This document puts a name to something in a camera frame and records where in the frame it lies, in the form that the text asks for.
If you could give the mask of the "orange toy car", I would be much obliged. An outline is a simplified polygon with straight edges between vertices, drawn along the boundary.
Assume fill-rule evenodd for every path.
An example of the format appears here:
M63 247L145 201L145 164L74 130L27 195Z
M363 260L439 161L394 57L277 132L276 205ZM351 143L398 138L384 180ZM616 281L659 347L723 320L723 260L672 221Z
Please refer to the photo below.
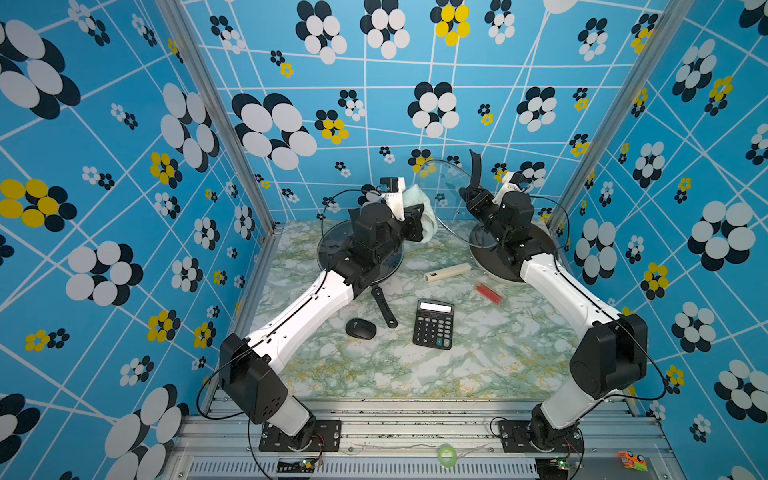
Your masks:
M648 465L645 457L640 454L634 454L631 451L619 451L618 457L622 466L626 469L647 472Z

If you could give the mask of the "black computer mouse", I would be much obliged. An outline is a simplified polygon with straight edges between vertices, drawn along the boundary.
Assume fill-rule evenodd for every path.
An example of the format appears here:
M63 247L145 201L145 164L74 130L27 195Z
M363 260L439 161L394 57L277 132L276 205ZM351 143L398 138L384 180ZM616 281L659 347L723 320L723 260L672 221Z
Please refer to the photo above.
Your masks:
M377 327L368 320L352 318L346 323L345 332L348 336L355 339L371 340L377 334Z

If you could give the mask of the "green tape roll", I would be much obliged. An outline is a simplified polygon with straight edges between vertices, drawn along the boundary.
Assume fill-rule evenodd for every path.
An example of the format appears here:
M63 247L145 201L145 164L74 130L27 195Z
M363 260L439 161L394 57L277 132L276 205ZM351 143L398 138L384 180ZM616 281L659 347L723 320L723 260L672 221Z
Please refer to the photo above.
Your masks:
M438 447L437 458L443 468L451 469L458 461L458 454L451 445L442 444Z

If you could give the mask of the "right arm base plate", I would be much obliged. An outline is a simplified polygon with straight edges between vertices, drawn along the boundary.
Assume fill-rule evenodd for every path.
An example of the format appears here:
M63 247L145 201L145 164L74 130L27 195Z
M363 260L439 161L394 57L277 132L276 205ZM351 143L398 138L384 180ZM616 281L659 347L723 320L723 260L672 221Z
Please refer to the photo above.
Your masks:
M584 437L575 425L552 429L538 420L500 420L496 434L505 453L566 455L584 450Z

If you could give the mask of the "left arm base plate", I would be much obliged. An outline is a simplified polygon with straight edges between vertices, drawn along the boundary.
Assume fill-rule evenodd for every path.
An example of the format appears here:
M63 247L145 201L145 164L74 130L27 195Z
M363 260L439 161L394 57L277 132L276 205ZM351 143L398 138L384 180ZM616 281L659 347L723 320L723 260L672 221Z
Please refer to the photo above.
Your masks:
M262 429L258 450L278 453L338 452L342 426L339 420L311 419L296 435L290 436L267 423Z

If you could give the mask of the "light teal microfiber cloth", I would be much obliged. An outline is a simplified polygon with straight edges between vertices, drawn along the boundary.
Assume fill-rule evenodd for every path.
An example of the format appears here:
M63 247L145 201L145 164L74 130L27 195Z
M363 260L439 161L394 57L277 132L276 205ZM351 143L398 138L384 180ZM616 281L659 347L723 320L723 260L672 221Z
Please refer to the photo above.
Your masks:
M421 243L428 243L439 228L437 216L432 208L428 195L416 184L408 187L403 194L405 208L420 207L422 209L420 224L422 227Z

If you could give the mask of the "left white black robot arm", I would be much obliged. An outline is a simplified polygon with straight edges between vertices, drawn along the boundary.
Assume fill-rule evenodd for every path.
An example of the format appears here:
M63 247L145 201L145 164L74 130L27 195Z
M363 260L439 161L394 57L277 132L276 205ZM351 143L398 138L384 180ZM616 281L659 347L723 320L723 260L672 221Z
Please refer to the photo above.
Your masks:
M422 204L395 212L387 203L351 211L352 233L310 287L261 328L224 340L217 383L250 421L276 427L295 449L309 445L316 417L289 393L279 373L329 317L375 283L404 242L425 239L424 212Z

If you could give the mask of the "right green circuit board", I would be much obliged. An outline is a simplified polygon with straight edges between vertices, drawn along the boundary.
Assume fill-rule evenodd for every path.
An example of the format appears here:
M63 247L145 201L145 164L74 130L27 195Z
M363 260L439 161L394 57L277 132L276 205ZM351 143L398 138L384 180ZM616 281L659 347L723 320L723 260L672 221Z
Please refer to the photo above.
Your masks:
M568 480L569 469L564 460L543 459L536 460L536 469L540 480Z

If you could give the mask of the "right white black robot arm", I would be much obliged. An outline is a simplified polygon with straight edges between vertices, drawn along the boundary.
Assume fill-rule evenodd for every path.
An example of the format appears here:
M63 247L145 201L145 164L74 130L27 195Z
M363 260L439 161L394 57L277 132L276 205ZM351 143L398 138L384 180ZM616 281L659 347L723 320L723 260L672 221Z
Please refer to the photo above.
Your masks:
M480 185L459 189L469 213L496 241L493 263L513 271L566 319L579 343L569 377L531 413L530 441L548 451L575 430L603 399L616 397L647 373L648 329L638 315L623 315L560 266L555 249L531 235L529 196L511 189L496 198Z

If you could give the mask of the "glass pot lid black handle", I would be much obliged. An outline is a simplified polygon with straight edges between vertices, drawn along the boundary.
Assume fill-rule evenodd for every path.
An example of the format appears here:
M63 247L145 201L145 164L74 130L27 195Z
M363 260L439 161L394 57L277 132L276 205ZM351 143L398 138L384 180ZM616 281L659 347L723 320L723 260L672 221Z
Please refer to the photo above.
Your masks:
M482 157L469 150L469 168L444 159L427 157L417 162L421 172L418 181L426 181L426 189L433 190L433 210L438 226L469 247L491 250L499 244L500 236L487 226L495 219L498 204L494 195L482 184ZM457 230L442 214L453 213L453 219L462 216L476 222L471 229Z

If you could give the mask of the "glass lid on black pan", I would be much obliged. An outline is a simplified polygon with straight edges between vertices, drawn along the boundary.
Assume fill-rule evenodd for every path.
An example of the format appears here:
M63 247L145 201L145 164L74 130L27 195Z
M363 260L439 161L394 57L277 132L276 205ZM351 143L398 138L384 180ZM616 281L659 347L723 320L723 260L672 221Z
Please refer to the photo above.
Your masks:
M324 234L316 249L317 263L320 269L329 267L331 258L342 249L344 241L352 233L352 222L350 220L339 222L324 230ZM372 283L380 283L392 276L400 268L403 259L404 248L399 247L383 262L378 276Z

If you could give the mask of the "aluminium frame rail base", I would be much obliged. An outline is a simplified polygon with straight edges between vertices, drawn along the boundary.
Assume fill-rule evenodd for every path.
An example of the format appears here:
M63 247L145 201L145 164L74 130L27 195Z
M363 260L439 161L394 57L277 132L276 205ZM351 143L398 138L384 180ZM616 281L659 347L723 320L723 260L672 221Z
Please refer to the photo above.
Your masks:
M339 420L338 452L260 452L264 427L237 416L217 395L209 418L181 428L165 471L168 479L539 479L536 460L561 459L569 479L680 479L684 473L660 423L630 405L599 407L579 425L581 453L505 453L496 434L500 420L525 421L521 400L330 399L308 407L322 420ZM451 445L458 461L443 468L438 447ZM648 471L626 469L619 451L643 455ZM313 474L278 474L279 459L319 458Z

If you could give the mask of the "green circuit board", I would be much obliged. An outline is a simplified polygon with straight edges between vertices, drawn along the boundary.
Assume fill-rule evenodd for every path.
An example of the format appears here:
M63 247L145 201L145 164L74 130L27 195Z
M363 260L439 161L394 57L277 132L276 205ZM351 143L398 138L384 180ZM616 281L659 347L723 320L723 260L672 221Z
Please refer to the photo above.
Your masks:
M279 459L278 474L313 474L322 462L319 458Z
M564 460L543 459L536 460L536 469L540 480L568 480L569 469Z

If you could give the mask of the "left green circuit board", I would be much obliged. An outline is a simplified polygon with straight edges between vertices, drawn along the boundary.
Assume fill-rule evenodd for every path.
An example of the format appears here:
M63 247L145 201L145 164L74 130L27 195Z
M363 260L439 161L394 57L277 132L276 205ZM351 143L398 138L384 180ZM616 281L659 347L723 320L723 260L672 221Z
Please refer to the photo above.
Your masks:
M278 474L313 474L322 462L319 458L279 459Z

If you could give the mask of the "black desk calculator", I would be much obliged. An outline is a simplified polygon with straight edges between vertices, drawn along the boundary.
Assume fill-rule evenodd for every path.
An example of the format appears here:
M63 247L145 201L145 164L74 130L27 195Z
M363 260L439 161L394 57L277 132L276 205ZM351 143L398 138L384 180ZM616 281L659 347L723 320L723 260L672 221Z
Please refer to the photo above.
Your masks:
M420 299L417 302L412 342L414 345L440 350L453 347L453 304Z

